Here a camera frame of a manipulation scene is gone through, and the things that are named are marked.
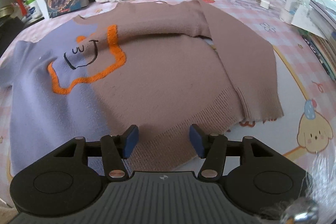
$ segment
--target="sweater sleeve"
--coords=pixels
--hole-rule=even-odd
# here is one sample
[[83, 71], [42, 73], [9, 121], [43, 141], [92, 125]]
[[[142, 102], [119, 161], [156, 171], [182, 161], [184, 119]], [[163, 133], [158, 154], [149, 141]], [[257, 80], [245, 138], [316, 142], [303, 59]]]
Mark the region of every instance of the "sweater sleeve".
[[24, 60], [25, 51], [31, 42], [18, 41], [12, 56], [9, 56], [0, 66], [0, 88], [11, 86]]
[[235, 17], [202, 0], [198, 3], [246, 119], [282, 117], [273, 46]]

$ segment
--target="pink checkered bedsheet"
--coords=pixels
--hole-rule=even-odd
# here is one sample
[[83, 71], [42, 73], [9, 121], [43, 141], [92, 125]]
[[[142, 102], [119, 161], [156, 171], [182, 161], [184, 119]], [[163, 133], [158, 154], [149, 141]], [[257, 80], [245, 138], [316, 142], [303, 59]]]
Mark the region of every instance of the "pink checkered bedsheet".
[[[159, 1], [136, 0], [133, 2]], [[177, 4], [189, 0], [161, 0], [169, 4]], [[279, 10], [264, 10], [255, 0], [204, 0], [236, 17], [259, 35], [267, 39], [284, 55], [305, 87], [310, 98], [315, 99], [326, 119], [336, 114], [336, 84], [325, 73], [311, 49], [300, 37], [295, 27], [279, 20]], [[278, 0], [270, 0], [275, 6], [281, 6]], [[83, 10], [63, 15], [51, 20], [42, 20], [22, 31], [11, 43], [0, 59], [0, 64], [11, 54], [19, 40], [37, 42], [51, 30], [76, 15], [89, 17], [107, 12], [115, 7], [115, 3], [93, 3]], [[0, 90], [0, 198], [12, 204], [8, 192], [8, 179], [5, 172], [9, 149], [9, 123], [11, 114], [11, 90]]]

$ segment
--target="sweater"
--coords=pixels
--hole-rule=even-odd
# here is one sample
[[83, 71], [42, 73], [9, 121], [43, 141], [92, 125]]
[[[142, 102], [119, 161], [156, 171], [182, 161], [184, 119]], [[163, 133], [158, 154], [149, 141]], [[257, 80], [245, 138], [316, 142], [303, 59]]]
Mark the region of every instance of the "sweater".
[[15, 208], [7, 208], [0, 205], [0, 224], [8, 224], [17, 215]]
[[283, 116], [272, 45], [201, 0], [77, 16], [38, 43], [18, 42], [0, 85], [13, 88], [14, 174], [76, 136], [97, 141], [131, 124], [130, 167], [172, 170], [196, 155], [193, 123], [210, 134]]

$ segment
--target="metal bell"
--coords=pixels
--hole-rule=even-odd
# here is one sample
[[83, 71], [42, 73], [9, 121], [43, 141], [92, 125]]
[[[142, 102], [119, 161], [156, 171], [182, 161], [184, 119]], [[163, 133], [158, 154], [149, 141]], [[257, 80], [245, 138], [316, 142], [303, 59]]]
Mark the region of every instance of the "metal bell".
[[283, 213], [280, 224], [317, 224], [319, 205], [308, 198], [295, 200]]

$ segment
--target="ribbed hem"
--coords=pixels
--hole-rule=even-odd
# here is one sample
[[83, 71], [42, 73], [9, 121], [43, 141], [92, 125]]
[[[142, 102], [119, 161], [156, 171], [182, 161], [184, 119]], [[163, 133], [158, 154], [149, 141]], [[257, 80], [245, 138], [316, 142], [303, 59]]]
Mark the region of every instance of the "ribbed hem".
[[243, 92], [237, 89], [241, 103], [244, 108], [245, 120], [264, 121], [277, 119], [284, 115], [278, 91], [274, 89], [263, 89], [255, 92], [254, 90]]
[[229, 87], [201, 112], [162, 132], [153, 140], [137, 144], [127, 161], [132, 170], [171, 171], [196, 156], [189, 141], [191, 124], [196, 123], [207, 134], [223, 133], [243, 119], [239, 96]]

